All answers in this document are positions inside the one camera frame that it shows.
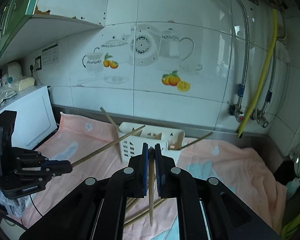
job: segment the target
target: yellow-green object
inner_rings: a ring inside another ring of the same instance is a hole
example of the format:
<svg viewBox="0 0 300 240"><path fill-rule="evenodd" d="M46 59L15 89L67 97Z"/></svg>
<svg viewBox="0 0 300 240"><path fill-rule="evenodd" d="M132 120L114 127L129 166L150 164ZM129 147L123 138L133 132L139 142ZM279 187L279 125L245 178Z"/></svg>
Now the yellow-green object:
<svg viewBox="0 0 300 240"><path fill-rule="evenodd" d="M241 136L244 127L246 126L248 120L250 119L250 116L253 112L253 109L255 108L255 106L257 104L257 101L258 101L258 98L260 96L262 85L263 85L263 82L265 81L266 74L267 74L267 71L268 71L268 68L269 68L270 59L271 59L271 56L272 56L274 45L275 45L275 42L277 40L277 29L278 29L277 10L272 9L272 38L271 38L271 42L270 42L270 45L269 45L269 48L268 48L268 52L266 54L266 59L263 63L263 67L262 67L261 74L260 74L259 81L258 81L258 86L257 86L256 92L254 93L252 103L250 104L250 106L249 106L249 108L248 108L248 110L245 114L243 122L240 123L240 125L239 125L238 138Z"/></svg>
<svg viewBox="0 0 300 240"><path fill-rule="evenodd" d="M281 232L281 239L288 240L297 231L300 225L300 214L292 220L288 225L286 225Z"/></svg>

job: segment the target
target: green plastic object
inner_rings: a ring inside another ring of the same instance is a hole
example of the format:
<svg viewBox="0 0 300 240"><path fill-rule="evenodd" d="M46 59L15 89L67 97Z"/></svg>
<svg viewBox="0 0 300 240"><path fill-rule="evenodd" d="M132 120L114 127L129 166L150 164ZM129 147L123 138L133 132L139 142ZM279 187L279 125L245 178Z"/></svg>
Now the green plastic object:
<svg viewBox="0 0 300 240"><path fill-rule="evenodd" d="M290 239L295 233L295 231L297 231L299 225L300 225L300 214L282 229L281 239L282 240Z"/></svg>

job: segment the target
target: yellow gas pipe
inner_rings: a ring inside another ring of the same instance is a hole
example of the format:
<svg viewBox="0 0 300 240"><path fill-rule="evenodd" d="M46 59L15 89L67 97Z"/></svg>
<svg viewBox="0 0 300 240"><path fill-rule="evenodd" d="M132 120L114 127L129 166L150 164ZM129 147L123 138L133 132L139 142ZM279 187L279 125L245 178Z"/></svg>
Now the yellow gas pipe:
<svg viewBox="0 0 300 240"><path fill-rule="evenodd" d="M268 71L268 68L269 68L269 64L270 64L272 52L273 52L273 49L274 49L274 45L275 45L275 42L277 40L277 31L278 31L277 10L272 9L272 38L271 38L271 42L270 42L270 45L269 45L269 48L268 48L266 59L265 59L265 61L263 63L263 66L262 66L261 74L260 74L259 81L258 81L258 86L257 86L256 92L254 93L252 103L250 104L250 106L249 106L249 108L248 108L248 110L245 114L243 122L240 123L240 125L239 125L238 137L241 136L241 134L243 132L243 129L246 126L248 120L250 119L250 116L253 112L253 109L255 108L255 106L257 104L257 101L258 101L258 98L260 96L262 85L263 85L263 82L265 81L265 77L266 77L266 74L267 74L267 71Z"/></svg>

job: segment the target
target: white label on wall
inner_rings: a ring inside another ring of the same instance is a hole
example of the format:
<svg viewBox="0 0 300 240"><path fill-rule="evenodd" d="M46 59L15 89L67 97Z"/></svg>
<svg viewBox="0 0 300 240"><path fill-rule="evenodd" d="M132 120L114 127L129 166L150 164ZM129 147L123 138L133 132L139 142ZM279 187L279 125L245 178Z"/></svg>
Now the white label on wall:
<svg viewBox="0 0 300 240"><path fill-rule="evenodd" d="M42 65L59 61L58 44L54 44L42 50Z"/></svg>

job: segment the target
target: round metal bolt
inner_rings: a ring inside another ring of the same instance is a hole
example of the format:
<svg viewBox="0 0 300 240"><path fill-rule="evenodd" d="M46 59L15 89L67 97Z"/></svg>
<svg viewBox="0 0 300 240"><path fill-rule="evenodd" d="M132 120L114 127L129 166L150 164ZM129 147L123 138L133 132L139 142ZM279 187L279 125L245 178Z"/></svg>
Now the round metal bolt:
<svg viewBox="0 0 300 240"><path fill-rule="evenodd" d="M91 186L93 184L95 184L96 180L94 178L87 178L85 183L88 185L88 186Z"/></svg>
<svg viewBox="0 0 300 240"><path fill-rule="evenodd" d="M131 173L133 173L133 168L127 167L127 168L125 168L125 169L123 170L123 172L124 172L125 174L131 174Z"/></svg>
<svg viewBox="0 0 300 240"><path fill-rule="evenodd" d="M178 167L173 167L173 168L171 168L171 172L174 174L179 174L181 172L181 170Z"/></svg>
<svg viewBox="0 0 300 240"><path fill-rule="evenodd" d="M217 185L219 183L219 180L217 178L210 178L209 183L212 185Z"/></svg>

